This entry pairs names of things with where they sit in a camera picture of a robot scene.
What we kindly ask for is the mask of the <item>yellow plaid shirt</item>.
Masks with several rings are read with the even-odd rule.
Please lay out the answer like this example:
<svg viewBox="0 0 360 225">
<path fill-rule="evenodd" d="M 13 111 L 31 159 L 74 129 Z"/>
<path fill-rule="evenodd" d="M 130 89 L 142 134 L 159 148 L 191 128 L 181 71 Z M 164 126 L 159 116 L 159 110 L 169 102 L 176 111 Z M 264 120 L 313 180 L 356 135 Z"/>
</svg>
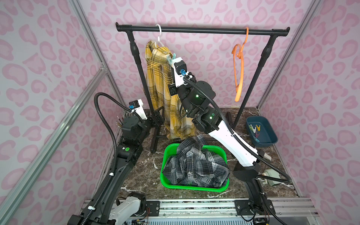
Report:
<svg viewBox="0 0 360 225">
<path fill-rule="evenodd" d="M 179 96 L 170 95 L 168 86 L 174 83 L 174 79 L 167 58 L 172 55 L 165 46 L 160 46 L 154 41 L 147 43 L 145 48 L 146 82 L 154 109 L 164 108 L 164 126 L 168 139 L 186 139 L 194 136 L 197 130 L 191 119 L 186 117 L 185 110 L 181 108 Z"/>
</svg>

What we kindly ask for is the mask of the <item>white plastic hanger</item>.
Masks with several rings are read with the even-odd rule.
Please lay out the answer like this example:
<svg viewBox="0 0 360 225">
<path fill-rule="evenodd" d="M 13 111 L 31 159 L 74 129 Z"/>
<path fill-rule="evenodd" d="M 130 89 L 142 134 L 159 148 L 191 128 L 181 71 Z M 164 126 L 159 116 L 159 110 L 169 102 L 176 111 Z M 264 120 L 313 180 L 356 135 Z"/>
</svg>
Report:
<svg viewBox="0 0 360 225">
<path fill-rule="evenodd" d="M 159 48 L 159 47 L 165 47 L 165 44 L 162 42 L 161 37 L 162 37 L 162 27 L 159 23 L 156 24 L 156 27 L 158 28 L 158 36 L 157 36 L 157 40 L 154 41 L 155 47 Z"/>
</svg>

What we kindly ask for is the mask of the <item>grey plaid shirt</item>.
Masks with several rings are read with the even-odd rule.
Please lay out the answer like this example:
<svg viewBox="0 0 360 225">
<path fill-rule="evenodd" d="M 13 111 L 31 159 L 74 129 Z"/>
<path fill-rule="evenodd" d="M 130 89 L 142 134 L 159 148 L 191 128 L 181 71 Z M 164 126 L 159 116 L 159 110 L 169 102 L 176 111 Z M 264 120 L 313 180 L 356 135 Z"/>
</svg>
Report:
<svg viewBox="0 0 360 225">
<path fill-rule="evenodd" d="M 229 179 L 230 169 L 221 156 L 203 146 L 207 145 L 203 135 L 188 137 L 177 147 L 163 173 L 172 185 L 220 188 Z"/>
</svg>

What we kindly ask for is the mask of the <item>white clothespin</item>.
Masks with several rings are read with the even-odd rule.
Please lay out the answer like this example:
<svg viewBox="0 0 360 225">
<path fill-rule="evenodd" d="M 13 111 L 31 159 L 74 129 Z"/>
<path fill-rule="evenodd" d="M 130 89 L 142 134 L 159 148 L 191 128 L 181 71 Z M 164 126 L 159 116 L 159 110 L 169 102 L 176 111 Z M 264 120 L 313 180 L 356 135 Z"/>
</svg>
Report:
<svg viewBox="0 0 360 225">
<path fill-rule="evenodd" d="M 257 129 L 256 128 L 253 128 L 252 125 L 250 125 L 249 128 L 255 135 L 257 134 Z"/>
</svg>

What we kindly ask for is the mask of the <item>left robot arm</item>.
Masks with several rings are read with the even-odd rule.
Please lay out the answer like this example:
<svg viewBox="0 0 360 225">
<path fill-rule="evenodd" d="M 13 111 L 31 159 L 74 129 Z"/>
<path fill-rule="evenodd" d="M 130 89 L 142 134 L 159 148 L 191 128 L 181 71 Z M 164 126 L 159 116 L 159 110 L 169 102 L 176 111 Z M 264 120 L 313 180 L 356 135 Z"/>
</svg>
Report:
<svg viewBox="0 0 360 225">
<path fill-rule="evenodd" d="M 129 113 L 121 123 L 122 135 L 119 140 L 105 119 L 99 107 L 99 97 L 106 97 Z M 147 217 L 149 210 L 146 208 L 144 194 L 132 192 L 116 208 L 113 208 L 115 199 L 136 165 L 142 151 L 143 141 L 149 136 L 150 130 L 164 124 L 164 117 L 159 110 L 147 116 L 140 100 L 130 102 L 129 107 L 122 105 L 112 96 L 98 92 L 94 96 L 95 109 L 109 131 L 113 142 L 113 159 L 108 174 L 103 179 L 96 194 L 80 215 L 72 215 L 69 225 L 125 225 L 132 216 Z"/>
</svg>

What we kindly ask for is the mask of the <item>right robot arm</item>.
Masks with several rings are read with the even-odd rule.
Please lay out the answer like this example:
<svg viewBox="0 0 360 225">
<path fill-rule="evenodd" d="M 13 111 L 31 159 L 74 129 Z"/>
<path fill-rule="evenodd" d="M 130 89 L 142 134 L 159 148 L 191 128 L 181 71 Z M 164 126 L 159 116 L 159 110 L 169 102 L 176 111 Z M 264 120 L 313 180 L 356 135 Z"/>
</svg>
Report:
<svg viewBox="0 0 360 225">
<path fill-rule="evenodd" d="M 244 182 L 248 193 L 248 205 L 245 210 L 253 215 L 276 215 L 271 202 L 263 191 L 260 179 L 290 183 L 291 178 L 280 168 L 264 158 L 264 151 L 258 151 L 244 141 L 231 128 L 228 120 L 215 103 L 215 92 L 205 81 L 195 81 L 189 76 L 181 78 L 179 83 L 168 86 L 171 96 L 178 95 L 186 116 L 192 119 L 195 127 L 215 138 L 238 160 L 234 176 Z"/>
</svg>

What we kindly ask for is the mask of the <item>green plastic basket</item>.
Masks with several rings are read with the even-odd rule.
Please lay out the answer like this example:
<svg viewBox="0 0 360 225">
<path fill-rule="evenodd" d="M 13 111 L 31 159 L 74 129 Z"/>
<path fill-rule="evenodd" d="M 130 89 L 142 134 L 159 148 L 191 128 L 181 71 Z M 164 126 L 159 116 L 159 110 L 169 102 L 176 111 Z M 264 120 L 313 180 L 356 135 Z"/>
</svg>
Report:
<svg viewBox="0 0 360 225">
<path fill-rule="evenodd" d="M 199 187 L 199 186 L 182 186 L 182 185 L 173 185 L 171 184 L 171 182 L 167 179 L 167 177 L 165 177 L 163 170 L 165 168 L 166 162 L 167 160 L 171 157 L 171 156 L 175 156 L 176 152 L 177 152 L 177 147 L 179 146 L 179 143 L 173 143 L 170 144 L 169 146 L 166 147 L 165 152 L 164 152 L 164 157 L 163 157 L 163 162 L 162 162 L 162 168 L 161 168 L 161 173 L 160 173 L 160 181 L 161 184 L 168 188 L 168 189 L 183 189 L 183 190 L 194 190 L 194 191 L 205 191 L 205 192 L 217 192 L 217 193 L 221 193 L 227 190 L 230 180 L 228 179 L 225 186 L 220 187 L 220 188 L 210 188 L 210 187 Z M 220 157 L 223 158 L 223 160 L 227 163 L 227 155 L 225 153 L 225 151 L 218 146 L 214 146 L 214 145 L 204 145 L 203 149 L 207 149 L 210 152 L 214 152 L 216 154 L 218 154 Z"/>
</svg>

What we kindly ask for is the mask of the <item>dark teal plastic bin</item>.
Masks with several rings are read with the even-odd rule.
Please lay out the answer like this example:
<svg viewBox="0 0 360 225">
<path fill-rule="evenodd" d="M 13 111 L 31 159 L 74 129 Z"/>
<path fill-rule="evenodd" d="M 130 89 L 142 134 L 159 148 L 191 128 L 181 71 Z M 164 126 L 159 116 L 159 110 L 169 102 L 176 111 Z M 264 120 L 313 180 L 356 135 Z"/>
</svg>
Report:
<svg viewBox="0 0 360 225">
<path fill-rule="evenodd" d="M 261 130 L 257 131 L 258 139 L 260 142 L 257 142 L 254 139 L 254 133 L 250 131 L 249 126 L 252 125 L 253 128 L 256 128 L 256 125 L 261 126 Z M 246 129 L 252 144 L 259 148 L 265 148 L 272 146 L 278 142 L 278 137 L 275 134 L 274 129 L 272 128 L 270 122 L 262 116 L 250 116 L 246 119 Z"/>
</svg>

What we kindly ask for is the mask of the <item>black clothes rack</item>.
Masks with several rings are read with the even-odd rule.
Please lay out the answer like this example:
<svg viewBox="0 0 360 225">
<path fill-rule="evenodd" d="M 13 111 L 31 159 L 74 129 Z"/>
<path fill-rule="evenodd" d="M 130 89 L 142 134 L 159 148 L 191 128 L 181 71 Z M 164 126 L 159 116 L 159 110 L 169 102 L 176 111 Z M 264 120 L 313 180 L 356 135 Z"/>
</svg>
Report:
<svg viewBox="0 0 360 225">
<path fill-rule="evenodd" d="M 154 113 L 155 111 L 161 111 L 162 115 L 165 114 L 166 109 L 164 105 L 153 104 L 153 100 L 157 96 L 157 89 L 156 89 L 156 79 L 151 75 L 145 75 L 143 67 L 141 65 L 141 58 L 139 48 L 136 44 L 134 32 L 156 32 L 159 31 L 160 33 L 168 32 L 168 33 L 200 33 L 200 34 L 230 34 L 230 35 L 260 35 L 260 36 L 269 36 L 269 40 L 264 47 L 261 58 L 259 60 L 258 66 L 254 73 L 254 76 L 251 80 L 249 88 L 245 94 L 244 100 L 239 108 L 239 111 L 236 115 L 235 121 L 232 121 L 230 112 L 227 112 L 226 119 L 229 121 L 232 128 L 236 128 L 239 119 L 243 113 L 243 110 L 250 98 L 250 95 L 256 85 L 256 82 L 261 74 L 263 67 L 265 66 L 268 58 L 270 57 L 273 49 L 273 45 L 278 37 L 286 37 L 289 32 L 290 28 L 286 29 L 236 29 L 236 28 L 210 28 L 210 27 L 173 27 L 173 26 L 165 26 L 162 27 L 159 24 L 156 26 L 140 26 L 140 25 L 131 25 L 131 24 L 119 24 L 118 22 L 115 23 L 115 27 L 118 32 L 124 32 L 127 34 L 127 38 L 130 44 L 130 50 L 134 57 L 136 66 L 138 68 L 138 72 L 140 75 L 140 79 L 142 81 L 143 90 L 147 99 L 147 102 L 150 107 L 150 112 Z"/>
</svg>

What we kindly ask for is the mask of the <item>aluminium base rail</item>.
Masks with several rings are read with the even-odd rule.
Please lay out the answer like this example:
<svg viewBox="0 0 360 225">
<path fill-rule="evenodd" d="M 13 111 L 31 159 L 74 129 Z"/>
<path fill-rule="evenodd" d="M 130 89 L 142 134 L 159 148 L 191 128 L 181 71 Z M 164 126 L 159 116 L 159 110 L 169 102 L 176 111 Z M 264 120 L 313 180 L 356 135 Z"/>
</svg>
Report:
<svg viewBox="0 0 360 225">
<path fill-rule="evenodd" d="M 270 198 L 269 207 L 288 225 L 320 225 L 309 198 Z M 249 225 L 247 199 L 149 199 L 149 225 Z"/>
</svg>

